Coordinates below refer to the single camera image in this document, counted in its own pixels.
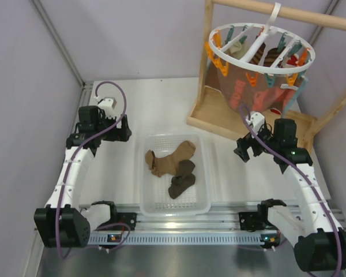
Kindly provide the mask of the dark brown sock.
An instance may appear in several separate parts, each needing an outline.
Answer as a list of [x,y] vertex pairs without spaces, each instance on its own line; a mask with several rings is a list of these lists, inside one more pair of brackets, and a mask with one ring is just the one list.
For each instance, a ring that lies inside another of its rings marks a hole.
[[191,160],[182,160],[178,163],[176,175],[172,177],[171,182],[174,185],[181,184],[182,181],[193,172],[195,164]]
[[168,188],[168,194],[172,199],[178,198],[185,190],[195,184],[195,175],[193,173],[189,174],[181,184],[174,185],[171,183]]

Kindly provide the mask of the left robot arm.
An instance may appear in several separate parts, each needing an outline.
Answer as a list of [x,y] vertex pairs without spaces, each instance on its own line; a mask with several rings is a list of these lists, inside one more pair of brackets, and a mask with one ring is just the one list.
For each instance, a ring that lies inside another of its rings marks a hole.
[[83,106],[66,140],[65,160],[52,195],[36,209],[34,221],[47,248],[83,248],[92,231],[113,229],[119,222],[113,201],[97,201],[82,210],[80,194],[86,174],[103,141],[127,142],[131,136],[127,115],[112,117],[106,108]]

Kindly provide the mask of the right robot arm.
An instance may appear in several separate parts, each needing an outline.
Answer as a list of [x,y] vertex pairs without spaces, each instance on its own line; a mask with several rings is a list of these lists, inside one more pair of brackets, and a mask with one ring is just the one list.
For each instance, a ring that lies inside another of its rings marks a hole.
[[310,275],[346,269],[346,231],[331,212],[315,176],[307,149],[298,147],[296,123],[279,118],[269,129],[265,117],[254,112],[244,117],[249,132],[237,140],[234,150],[244,162],[262,153],[273,156],[288,181],[300,208],[299,220],[282,200],[267,199],[258,205],[258,223],[265,229],[276,227],[294,249],[299,268]]

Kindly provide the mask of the yellow clip front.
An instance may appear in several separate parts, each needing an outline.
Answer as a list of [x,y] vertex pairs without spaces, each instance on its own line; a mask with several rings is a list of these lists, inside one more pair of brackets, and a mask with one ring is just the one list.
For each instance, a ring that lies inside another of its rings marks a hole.
[[296,82],[297,78],[298,78],[298,73],[286,74],[285,75],[286,83],[281,84],[280,88],[281,89],[295,89],[294,83]]

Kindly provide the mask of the white round clip hanger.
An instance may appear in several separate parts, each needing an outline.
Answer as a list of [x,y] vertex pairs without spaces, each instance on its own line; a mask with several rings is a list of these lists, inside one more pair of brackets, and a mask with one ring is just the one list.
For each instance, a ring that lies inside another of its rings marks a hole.
[[[204,49],[211,62],[221,70],[226,76],[229,66],[234,65],[242,69],[267,75],[297,76],[306,71],[316,58],[315,50],[306,40],[300,36],[275,27],[273,23],[280,16],[281,4],[275,3],[272,13],[265,24],[258,23],[233,23],[217,27],[209,34],[204,43]],[[249,46],[248,50],[237,59],[230,56],[229,50],[236,43],[244,43],[249,32],[256,30],[259,32],[255,41]],[[276,47],[275,60],[269,65],[251,63],[257,54],[260,60],[263,57],[265,42],[274,35],[281,35]]]

